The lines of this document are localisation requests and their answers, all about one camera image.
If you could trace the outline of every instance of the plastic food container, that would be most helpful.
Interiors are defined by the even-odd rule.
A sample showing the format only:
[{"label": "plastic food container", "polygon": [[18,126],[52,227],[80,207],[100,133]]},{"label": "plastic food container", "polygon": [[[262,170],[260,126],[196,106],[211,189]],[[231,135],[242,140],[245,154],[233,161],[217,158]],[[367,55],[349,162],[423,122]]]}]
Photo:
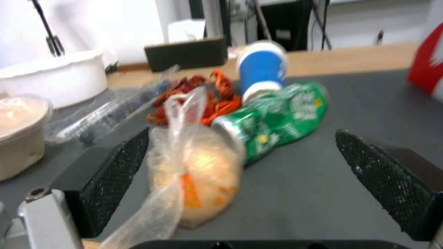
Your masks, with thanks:
[{"label": "plastic food container", "polygon": [[177,82],[167,78],[178,70],[178,66],[173,66],[157,80],[123,93],[104,92],[72,115],[49,122],[44,127],[46,143],[61,144],[78,138],[84,145],[92,145],[122,122],[149,108],[158,96],[174,87]]},{"label": "plastic food container", "polygon": [[49,101],[38,97],[0,100],[0,181],[19,174],[43,157],[43,125],[51,113]]},{"label": "plastic food container", "polygon": [[33,94],[55,109],[90,99],[108,87],[101,52],[81,51],[0,70],[0,85],[10,96]]}]

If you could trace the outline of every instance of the gray table surface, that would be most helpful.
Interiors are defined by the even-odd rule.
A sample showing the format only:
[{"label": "gray table surface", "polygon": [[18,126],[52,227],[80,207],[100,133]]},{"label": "gray table surface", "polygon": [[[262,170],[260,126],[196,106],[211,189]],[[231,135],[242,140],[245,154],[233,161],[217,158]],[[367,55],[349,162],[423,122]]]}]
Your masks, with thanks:
[{"label": "gray table surface", "polygon": [[[359,183],[335,146],[339,128],[389,144],[409,147],[443,162],[443,104],[406,81],[406,71],[294,78],[324,84],[328,113],[317,131],[275,149],[243,173],[232,206],[194,229],[178,228],[174,239],[375,239],[410,248],[414,242]],[[99,145],[117,144],[146,126],[144,113],[122,125]],[[0,200],[15,213],[27,191],[47,185],[85,148],[76,141],[48,146],[45,159],[13,179],[0,182]],[[148,195],[141,168],[120,206],[97,240],[128,219]]]}]

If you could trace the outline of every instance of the cooked crayfish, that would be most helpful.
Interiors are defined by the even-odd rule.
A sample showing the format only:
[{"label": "cooked crayfish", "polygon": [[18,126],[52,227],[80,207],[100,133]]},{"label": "cooked crayfish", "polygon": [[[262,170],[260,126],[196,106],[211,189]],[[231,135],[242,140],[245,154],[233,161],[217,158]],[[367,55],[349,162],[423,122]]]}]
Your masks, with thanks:
[{"label": "cooked crayfish", "polygon": [[[200,123],[203,125],[211,125],[212,121],[219,116],[227,115],[233,111],[236,111],[241,107],[241,97],[235,95],[232,82],[225,77],[222,71],[215,70],[211,73],[210,79],[215,77],[214,87],[218,92],[219,98],[216,97],[213,91],[207,92],[207,105],[203,113],[203,117]],[[178,82],[177,86],[167,91],[155,101],[154,106],[162,105],[170,96],[179,93],[188,93],[196,87],[203,84],[211,85],[211,81],[208,81],[201,75],[195,75],[191,79],[183,78]],[[167,125],[168,119],[163,106],[160,106],[154,115],[149,114],[147,120],[151,123],[158,125]]]}]

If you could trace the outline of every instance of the red and white bag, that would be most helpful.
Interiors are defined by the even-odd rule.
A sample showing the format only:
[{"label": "red and white bag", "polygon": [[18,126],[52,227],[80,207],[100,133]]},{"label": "red and white bag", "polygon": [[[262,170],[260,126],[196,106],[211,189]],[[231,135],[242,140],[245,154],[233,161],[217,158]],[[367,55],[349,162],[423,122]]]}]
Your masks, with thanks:
[{"label": "red and white bag", "polygon": [[426,39],[409,72],[409,81],[443,101],[443,0],[432,2],[425,34]]}]

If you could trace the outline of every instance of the container lid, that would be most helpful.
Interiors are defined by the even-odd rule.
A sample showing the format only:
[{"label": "container lid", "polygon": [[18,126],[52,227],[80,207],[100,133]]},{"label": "container lid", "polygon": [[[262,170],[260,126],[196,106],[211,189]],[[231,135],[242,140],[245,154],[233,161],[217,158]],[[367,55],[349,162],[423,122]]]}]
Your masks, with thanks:
[{"label": "container lid", "polygon": [[31,96],[10,97],[0,100],[0,143],[32,132],[46,121],[51,105],[48,101]]},{"label": "container lid", "polygon": [[101,56],[103,53],[99,50],[80,51],[69,53],[59,57],[46,57],[39,60],[28,61],[17,65],[12,65],[0,70],[0,79],[13,78],[38,72],[48,71],[69,64],[87,61],[94,57]]}]

